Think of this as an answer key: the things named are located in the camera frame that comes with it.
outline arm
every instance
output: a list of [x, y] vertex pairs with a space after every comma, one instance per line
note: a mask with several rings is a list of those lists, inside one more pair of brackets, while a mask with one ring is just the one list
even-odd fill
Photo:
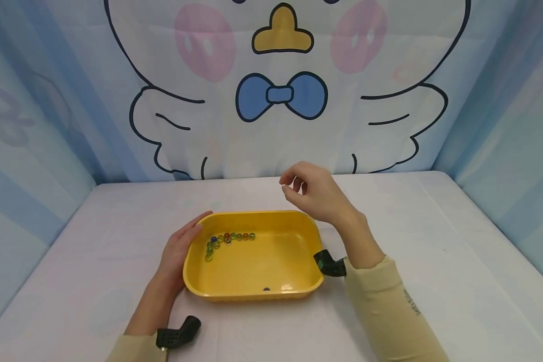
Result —
[[396, 264], [382, 252], [366, 217], [352, 206], [332, 175], [300, 162], [284, 172], [280, 183], [289, 202], [316, 220], [332, 224], [340, 234], [348, 254], [346, 290], [378, 360], [448, 361], [405, 290]]
[[183, 263], [192, 240], [201, 231], [197, 224], [211, 211], [200, 214], [177, 230], [165, 245], [161, 263], [147, 285], [135, 313], [119, 336], [107, 362], [165, 362], [166, 351], [155, 342], [157, 329], [166, 328], [175, 298], [184, 288]]

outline fabric backdrop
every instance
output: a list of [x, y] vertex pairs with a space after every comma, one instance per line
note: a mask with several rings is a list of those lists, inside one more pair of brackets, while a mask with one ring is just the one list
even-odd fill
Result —
[[0, 1], [0, 312], [96, 183], [430, 169], [533, 3]]
[[0, 53], [0, 314], [94, 186]]
[[543, 0], [512, 19], [434, 168], [543, 274]]

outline blue bow tie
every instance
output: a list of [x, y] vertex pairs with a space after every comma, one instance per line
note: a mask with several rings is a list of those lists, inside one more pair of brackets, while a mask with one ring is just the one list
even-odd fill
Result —
[[314, 73], [299, 72], [284, 86], [276, 86], [267, 77], [252, 73], [239, 82], [236, 93], [237, 114], [253, 122], [274, 104], [285, 104], [299, 117], [318, 118], [328, 102], [328, 87]]

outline cartoon wing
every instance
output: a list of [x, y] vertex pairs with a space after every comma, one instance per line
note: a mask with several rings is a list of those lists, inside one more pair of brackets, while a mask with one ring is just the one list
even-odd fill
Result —
[[335, 172], [384, 171], [412, 159], [419, 151], [416, 137], [438, 121], [447, 104], [446, 94], [430, 84], [392, 98], [362, 100]]
[[221, 148], [203, 101], [185, 100], [147, 86], [131, 104], [131, 128], [156, 145], [154, 163], [193, 179], [219, 178]]

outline cartoon bird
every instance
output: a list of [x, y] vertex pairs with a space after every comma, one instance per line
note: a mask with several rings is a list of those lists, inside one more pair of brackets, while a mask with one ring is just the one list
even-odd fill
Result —
[[419, 151], [447, 95], [428, 83], [470, 0], [105, 0], [147, 84], [130, 122], [191, 178], [279, 175], [307, 160], [375, 172]]

